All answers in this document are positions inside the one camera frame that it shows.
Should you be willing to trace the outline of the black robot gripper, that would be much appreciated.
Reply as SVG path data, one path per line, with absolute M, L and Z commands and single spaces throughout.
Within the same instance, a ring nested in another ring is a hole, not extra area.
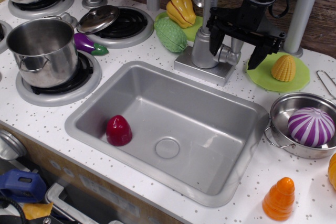
M 243 0 L 241 7 L 212 7 L 207 21 L 209 50 L 215 56 L 226 35 L 255 46 L 248 62 L 248 70 L 256 69 L 268 54 L 277 52 L 286 33 L 266 17 L 266 9 L 275 0 Z

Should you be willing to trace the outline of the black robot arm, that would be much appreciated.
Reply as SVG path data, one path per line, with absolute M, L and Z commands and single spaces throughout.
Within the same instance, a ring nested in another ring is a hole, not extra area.
M 256 69 L 267 55 L 277 53 L 287 35 L 266 17 L 265 12 L 272 13 L 275 1 L 243 0 L 238 8 L 212 7 L 207 22 L 211 54 L 220 53 L 226 35 L 255 46 L 248 62 L 249 70 Z

